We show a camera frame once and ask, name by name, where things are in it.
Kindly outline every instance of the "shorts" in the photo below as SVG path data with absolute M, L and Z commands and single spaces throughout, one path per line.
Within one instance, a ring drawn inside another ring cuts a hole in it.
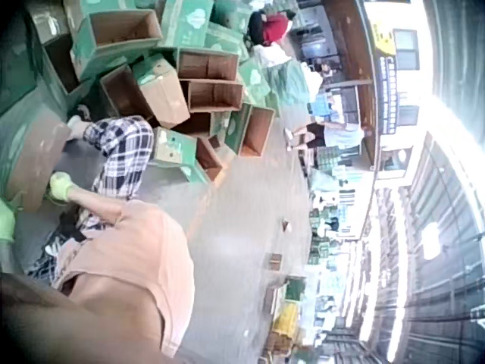
M 318 123 L 307 125 L 306 130 L 315 135 L 315 139 L 306 143 L 309 149 L 318 148 L 319 146 L 327 146 L 325 143 L 325 126 Z

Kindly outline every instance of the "yellow sign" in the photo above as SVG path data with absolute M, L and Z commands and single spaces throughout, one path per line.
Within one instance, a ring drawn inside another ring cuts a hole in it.
M 396 55 L 396 44 L 394 43 L 393 29 L 386 27 L 380 21 L 372 21 L 372 35 L 376 48 L 387 55 Z

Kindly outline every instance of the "pink shirt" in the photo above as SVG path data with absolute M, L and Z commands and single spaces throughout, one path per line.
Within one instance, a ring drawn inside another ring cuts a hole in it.
M 126 314 L 117 320 L 157 347 L 161 315 L 161 351 L 173 357 L 189 326 L 195 295 L 181 226 L 155 205 L 129 201 L 113 227 L 83 233 L 89 241 L 81 246 L 69 240 L 59 252 L 54 287 L 60 290 L 78 277 L 69 296 L 74 302 L 102 315 L 122 308 Z

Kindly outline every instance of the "woman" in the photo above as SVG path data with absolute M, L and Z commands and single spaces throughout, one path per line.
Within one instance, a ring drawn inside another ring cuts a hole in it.
M 252 42 L 255 46 L 270 46 L 282 39 L 291 29 L 295 16 L 291 10 L 268 16 L 260 11 L 252 13 L 248 26 Z

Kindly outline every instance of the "green glove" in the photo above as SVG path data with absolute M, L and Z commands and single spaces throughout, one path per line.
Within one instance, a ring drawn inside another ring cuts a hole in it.
M 0 242 L 13 243 L 15 229 L 15 214 L 11 208 L 0 199 Z
M 55 199 L 67 202 L 67 192 L 73 186 L 75 186 L 75 184 L 70 179 L 70 175 L 66 172 L 55 172 L 51 176 L 51 195 Z

